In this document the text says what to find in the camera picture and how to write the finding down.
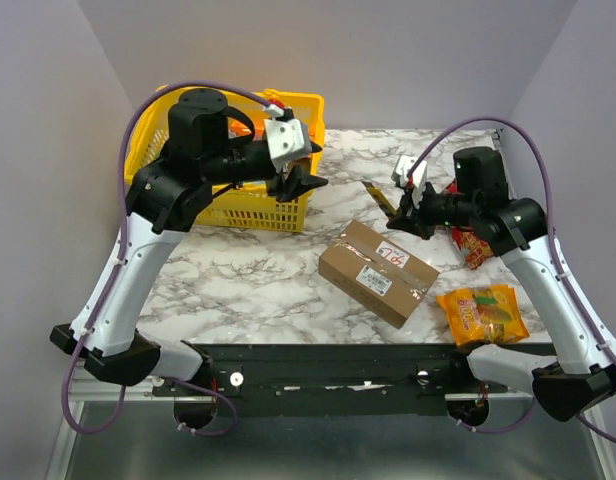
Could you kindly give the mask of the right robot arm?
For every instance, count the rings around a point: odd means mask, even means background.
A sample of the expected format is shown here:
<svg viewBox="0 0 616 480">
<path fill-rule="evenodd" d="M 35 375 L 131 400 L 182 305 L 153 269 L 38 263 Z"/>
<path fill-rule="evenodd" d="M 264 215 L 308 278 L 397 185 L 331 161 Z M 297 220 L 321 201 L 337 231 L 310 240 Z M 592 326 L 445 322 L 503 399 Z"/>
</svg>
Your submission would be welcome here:
<svg viewBox="0 0 616 480">
<path fill-rule="evenodd" d="M 616 394 L 616 338 L 585 298 L 543 208 L 513 199 L 500 153 L 472 147 L 453 155 L 456 192 L 438 193 L 427 163 L 402 155 L 391 178 L 403 196 L 388 228 L 430 239 L 442 226 L 471 230 L 521 284 L 550 335 L 555 353 L 537 356 L 494 344 L 470 347 L 448 367 L 468 392 L 482 381 L 531 394 L 553 419 L 566 422 Z"/>
</svg>

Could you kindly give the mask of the yellow utility knife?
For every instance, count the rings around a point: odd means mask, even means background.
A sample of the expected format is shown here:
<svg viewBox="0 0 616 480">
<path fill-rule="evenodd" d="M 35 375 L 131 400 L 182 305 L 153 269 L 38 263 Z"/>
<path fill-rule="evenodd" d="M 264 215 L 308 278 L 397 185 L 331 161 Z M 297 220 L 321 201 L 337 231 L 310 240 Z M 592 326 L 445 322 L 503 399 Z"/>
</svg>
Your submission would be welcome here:
<svg viewBox="0 0 616 480">
<path fill-rule="evenodd" d="M 391 220 L 396 216 L 397 210 L 382 193 L 382 191 L 375 186 L 372 182 L 367 180 L 361 181 L 367 193 L 372 197 L 380 210 L 384 213 L 387 219 Z"/>
</svg>

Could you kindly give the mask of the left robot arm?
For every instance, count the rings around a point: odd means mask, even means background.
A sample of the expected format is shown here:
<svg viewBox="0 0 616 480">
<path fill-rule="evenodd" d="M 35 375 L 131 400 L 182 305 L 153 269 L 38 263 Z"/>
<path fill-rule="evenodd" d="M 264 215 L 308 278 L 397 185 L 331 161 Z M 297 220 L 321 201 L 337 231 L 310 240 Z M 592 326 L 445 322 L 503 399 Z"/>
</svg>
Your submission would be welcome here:
<svg viewBox="0 0 616 480">
<path fill-rule="evenodd" d="M 235 94 L 217 83 L 182 82 L 143 103 L 149 109 L 174 96 L 167 140 L 155 160 L 119 179 L 122 219 L 111 254 L 79 315 L 50 334 L 99 381 L 127 388 L 160 377 L 175 380 L 189 395 L 202 393 L 210 380 L 208 356 L 189 342 L 152 340 L 137 328 L 162 267 L 197 217 L 225 192 L 262 182 L 268 196 L 290 202 L 325 185 L 300 167 L 320 146 L 293 109 L 243 91 L 261 108 L 262 121 L 255 123 L 230 104 Z"/>
</svg>

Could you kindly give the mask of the brown cardboard express box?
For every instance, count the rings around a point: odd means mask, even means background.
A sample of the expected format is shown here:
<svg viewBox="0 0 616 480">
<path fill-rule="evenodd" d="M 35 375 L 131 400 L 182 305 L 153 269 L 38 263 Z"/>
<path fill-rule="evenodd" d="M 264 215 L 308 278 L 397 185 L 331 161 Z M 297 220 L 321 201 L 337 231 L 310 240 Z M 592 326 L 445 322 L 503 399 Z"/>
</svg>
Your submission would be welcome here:
<svg viewBox="0 0 616 480">
<path fill-rule="evenodd" d="M 396 329 L 411 318 L 439 272 L 357 220 L 318 261 L 319 274 Z"/>
</svg>

